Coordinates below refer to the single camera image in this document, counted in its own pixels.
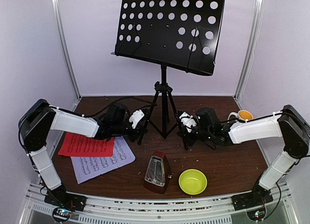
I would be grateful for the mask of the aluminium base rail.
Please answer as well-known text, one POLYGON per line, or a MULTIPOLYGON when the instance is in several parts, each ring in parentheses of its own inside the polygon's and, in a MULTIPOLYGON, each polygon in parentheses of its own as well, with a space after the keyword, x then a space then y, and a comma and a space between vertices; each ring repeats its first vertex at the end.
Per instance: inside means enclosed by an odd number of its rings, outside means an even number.
POLYGON ((122 199, 86 197, 84 211, 73 212, 69 224, 251 224, 256 210, 266 208, 264 224, 299 224, 301 221, 287 184, 271 190, 273 201, 236 210, 232 194, 184 199, 122 199))

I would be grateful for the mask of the white sheet music paper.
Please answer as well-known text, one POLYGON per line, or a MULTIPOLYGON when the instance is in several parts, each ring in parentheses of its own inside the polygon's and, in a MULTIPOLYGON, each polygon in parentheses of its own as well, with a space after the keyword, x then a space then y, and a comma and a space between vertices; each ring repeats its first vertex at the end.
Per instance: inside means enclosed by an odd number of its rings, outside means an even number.
POLYGON ((77 183, 81 184, 128 165, 135 159, 136 157, 124 137, 116 137, 111 157, 72 157, 71 161, 77 183))

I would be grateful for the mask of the black perforated music stand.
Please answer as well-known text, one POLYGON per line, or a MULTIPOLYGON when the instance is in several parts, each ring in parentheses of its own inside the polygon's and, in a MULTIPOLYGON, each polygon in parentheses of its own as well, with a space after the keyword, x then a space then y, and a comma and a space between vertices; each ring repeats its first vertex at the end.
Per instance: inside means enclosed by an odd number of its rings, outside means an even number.
POLYGON ((225 0, 122 0, 116 56, 160 65, 163 138, 169 135, 168 107, 173 105, 167 84, 171 67, 211 76, 216 64, 217 45, 225 0))

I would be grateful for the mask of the wooden metronome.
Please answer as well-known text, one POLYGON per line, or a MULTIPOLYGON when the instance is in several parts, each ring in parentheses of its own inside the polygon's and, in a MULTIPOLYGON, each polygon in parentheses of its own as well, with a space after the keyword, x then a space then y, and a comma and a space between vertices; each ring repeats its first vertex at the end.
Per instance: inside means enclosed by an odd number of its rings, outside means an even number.
POLYGON ((154 151, 147 166, 143 186, 153 193, 164 194, 171 178, 171 166, 166 155, 154 151))

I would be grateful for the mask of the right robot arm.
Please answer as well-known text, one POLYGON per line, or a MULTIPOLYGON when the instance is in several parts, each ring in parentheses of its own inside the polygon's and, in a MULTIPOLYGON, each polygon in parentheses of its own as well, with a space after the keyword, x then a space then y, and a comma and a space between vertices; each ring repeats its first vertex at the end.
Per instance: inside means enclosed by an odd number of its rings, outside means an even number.
POLYGON ((175 118, 180 130, 177 133, 186 146, 196 141, 215 149, 217 146, 233 146, 252 140, 281 137, 284 148, 273 163, 262 173, 254 191, 248 195, 252 205, 259 205, 267 197, 267 191, 302 158, 310 148, 310 126, 291 105, 281 111, 256 119, 228 118, 220 121, 212 108, 201 108, 192 116, 177 111, 175 118))

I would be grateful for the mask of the red sheet music paper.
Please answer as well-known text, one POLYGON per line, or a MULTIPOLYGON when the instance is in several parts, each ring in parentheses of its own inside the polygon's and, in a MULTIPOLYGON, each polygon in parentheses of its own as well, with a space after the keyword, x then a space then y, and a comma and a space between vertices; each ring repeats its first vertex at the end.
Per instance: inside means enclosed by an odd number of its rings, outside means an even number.
POLYGON ((58 155, 66 157, 111 157, 114 137, 110 140, 97 140, 83 135, 66 133, 58 155))

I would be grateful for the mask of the aluminium frame post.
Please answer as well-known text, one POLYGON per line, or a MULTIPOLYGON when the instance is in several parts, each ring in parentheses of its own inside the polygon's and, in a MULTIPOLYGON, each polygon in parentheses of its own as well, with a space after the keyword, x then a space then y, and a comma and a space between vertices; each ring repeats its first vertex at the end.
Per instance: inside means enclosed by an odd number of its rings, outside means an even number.
POLYGON ((264 12, 264 0, 256 0, 253 12, 253 19, 249 35, 248 46, 245 54, 245 59, 242 67, 242 72, 239 78, 234 99, 238 104, 241 104, 242 96, 248 82, 250 71, 254 60, 255 45, 259 39, 262 17, 264 12))
POLYGON ((59 0, 51 0, 51 2, 52 2, 54 15, 55 15, 55 20, 56 20, 56 25, 57 25, 57 29, 58 29, 58 35, 60 38, 62 55, 63 55, 64 63, 66 66, 66 70, 68 72, 69 80, 70 80, 70 83, 72 85, 75 97, 77 100, 80 100, 81 94, 80 94, 80 91, 78 89, 77 80, 76 80, 76 77, 74 75, 74 71, 73 71, 73 67, 72 67, 72 63, 71 63, 71 59, 70 59, 70 55, 69 55, 69 50, 68 50, 68 46, 67 46, 67 42, 66 42, 66 38, 65 38, 65 32, 64 32, 64 28, 63 28, 60 3, 59 3, 59 0))

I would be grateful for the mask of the right aluminium frame post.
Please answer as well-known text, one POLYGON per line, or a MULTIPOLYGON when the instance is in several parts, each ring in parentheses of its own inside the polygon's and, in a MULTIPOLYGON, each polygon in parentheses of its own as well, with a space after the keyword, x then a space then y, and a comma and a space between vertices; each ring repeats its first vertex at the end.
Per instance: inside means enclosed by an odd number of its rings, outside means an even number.
POLYGON ((248 82, 250 71, 254 60, 255 45, 259 39, 262 17, 264 12, 264 0, 256 0, 253 12, 253 19, 249 35, 248 46, 245 54, 245 59, 242 67, 242 72, 239 78, 234 99, 238 104, 241 104, 242 96, 248 82))

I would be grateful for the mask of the white patterned mug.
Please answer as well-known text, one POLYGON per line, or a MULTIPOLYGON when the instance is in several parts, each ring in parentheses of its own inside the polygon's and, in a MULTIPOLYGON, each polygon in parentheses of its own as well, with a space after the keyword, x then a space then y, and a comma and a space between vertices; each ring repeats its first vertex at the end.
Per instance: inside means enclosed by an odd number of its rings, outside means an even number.
POLYGON ((245 123, 253 120, 253 115, 247 110, 239 110, 238 112, 231 112, 228 115, 228 123, 233 121, 245 123))

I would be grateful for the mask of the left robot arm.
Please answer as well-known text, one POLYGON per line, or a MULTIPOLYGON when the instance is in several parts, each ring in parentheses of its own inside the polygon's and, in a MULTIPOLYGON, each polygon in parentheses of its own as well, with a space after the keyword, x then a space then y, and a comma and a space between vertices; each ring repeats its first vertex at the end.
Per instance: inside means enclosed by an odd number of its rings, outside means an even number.
POLYGON ((100 117, 85 116, 39 99, 18 122, 19 143, 45 186, 52 191, 51 199, 60 207, 66 206, 70 197, 60 189, 63 187, 62 181, 47 153, 50 131, 78 134, 95 140, 128 136, 132 142, 147 133, 142 125, 148 115, 147 109, 138 109, 126 117, 127 107, 113 102, 105 107, 105 111, 100 117))

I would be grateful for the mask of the left aluminium frame post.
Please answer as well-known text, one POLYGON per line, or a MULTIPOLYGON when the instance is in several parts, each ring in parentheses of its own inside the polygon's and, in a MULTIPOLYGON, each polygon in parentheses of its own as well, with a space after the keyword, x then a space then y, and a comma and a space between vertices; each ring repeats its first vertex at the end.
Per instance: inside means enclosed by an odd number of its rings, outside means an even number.
POLYGON ((66 66, 66 70, 68 72, 69 80, 70 80, 70 83, 72 85, 75 97, 77 100, 80 100, 81 94, 80 94, 80 91, 78 89, 77 80, 76 80, 76 77, 74 75, 74 71, 73 71, 73 67, 72 67, 72 63, 71 63, 71 59, 70 59, 70 55, 69 55, 69 50, 68 50, 68 46, 67 46, 67 42, 66 42, 66 38, 65 38, 65 32, 64 32, 64 28, 63 28, 60 3, 59 3, 59 0, 51 0, 51 2, 52 2, 54 15, 55 15, 55 20, 56 20, 56 25, 57 25, 57 29, 58 29, 58 35, 60 38, 62 55, 63 55, 64 63, 66 66))

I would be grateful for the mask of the green bowl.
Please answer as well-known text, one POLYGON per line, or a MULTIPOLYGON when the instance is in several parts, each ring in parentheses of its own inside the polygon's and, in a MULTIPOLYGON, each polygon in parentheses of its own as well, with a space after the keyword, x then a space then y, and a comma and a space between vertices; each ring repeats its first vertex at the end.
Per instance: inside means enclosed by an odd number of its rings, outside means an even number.
POLYGON ((180 189, 188 195, 201 194, 208 185, 206 175, 197 169, 183 171, 178 179, 180 189))

